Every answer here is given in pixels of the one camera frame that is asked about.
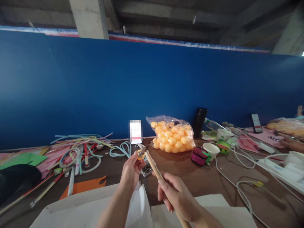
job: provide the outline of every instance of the metal bead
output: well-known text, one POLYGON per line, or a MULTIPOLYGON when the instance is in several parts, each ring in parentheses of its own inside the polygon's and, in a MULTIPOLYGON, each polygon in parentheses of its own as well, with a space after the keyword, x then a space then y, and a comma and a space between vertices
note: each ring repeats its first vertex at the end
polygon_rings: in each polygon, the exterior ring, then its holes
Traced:
POLYGON ((96 149, 97 150, 102 150, 104 148, 104 145, 103 144, 98 144, 97 146, 96 146, 96 149))

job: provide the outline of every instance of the plastic wrap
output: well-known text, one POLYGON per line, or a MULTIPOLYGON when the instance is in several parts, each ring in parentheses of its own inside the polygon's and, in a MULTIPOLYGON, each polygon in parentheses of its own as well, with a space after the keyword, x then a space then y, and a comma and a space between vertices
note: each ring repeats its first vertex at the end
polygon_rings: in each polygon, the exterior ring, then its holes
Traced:
POLYGON ((167 153, 178 153, 193 150, 193 130, 187 121, 169 116, 146 117, 156 137, 151 146, 167 153))
POLYGON ((279 118, 271 120, 266 127, 288 135, 304 138, 304 121, 302 120, 279 118))

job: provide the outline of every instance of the hand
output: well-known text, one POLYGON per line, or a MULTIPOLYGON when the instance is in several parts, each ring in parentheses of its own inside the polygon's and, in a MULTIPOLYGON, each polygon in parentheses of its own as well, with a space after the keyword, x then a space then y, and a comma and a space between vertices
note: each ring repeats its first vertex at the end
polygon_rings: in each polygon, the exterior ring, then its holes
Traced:
POLYGON ((130 188, 133 194, 138 183, 139 174, 143 167, 146 166, 144 160, 137 160, 137 152, 124 163, 121 174, 120 184, 123 188, 130 188))
POLYGON ((292 151, 304 153, 304 144, 297 142, 295 140, 292 140, 291 138, 289 138, 287 136, 283 136, 283 137, 284 138, 279 141, 281 145, 288 147, 292 151))
POLYGON ((184 182, 170 173, 161 172, 165 180, 158 180, 157 198, 164 203, 171 213, 174 210, 186 221, 198 223, 201 220, 202 207, 192 196, 184 182))

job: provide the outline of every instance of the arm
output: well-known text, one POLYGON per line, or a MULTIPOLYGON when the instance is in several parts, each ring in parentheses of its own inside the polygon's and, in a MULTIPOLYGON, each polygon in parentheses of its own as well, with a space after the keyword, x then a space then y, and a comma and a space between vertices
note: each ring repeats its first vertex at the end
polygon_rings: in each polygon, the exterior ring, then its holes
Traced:
POLYGON ((157 197, 159 201, 164 200, 168 211, 173 213, 176 210, 184 220, 193 222, 198 228, 223 228, 211 213, 199 205, 179 177, 165 172, 161 174, 164 180, 158 180, 157 197))
POLYGON ((125 162, 118 189, 101 215, 96 228, 125 227, 130 200, 137 185, 140 171, 145 165, 143 160, 137 160, 137 152, 125 162))

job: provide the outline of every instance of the white paper cup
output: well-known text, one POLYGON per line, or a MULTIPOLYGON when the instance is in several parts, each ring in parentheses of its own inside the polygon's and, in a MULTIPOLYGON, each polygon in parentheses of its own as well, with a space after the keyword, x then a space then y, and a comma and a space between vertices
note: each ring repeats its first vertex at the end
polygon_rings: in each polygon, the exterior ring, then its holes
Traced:
POLYGON ((206 150, 212 157, 212 158, 210 158, 210 161, 213 161, 213 159, 219 153, 219 148, 216 145, 213 145, 212 143, 209 143, 209 142, 205 142, 203 144, 203 149, 206 150))
POLYGON ((216 135, 216 141, 225 142, 233 136, 233 133, 225 129, 219 129, 216 135))

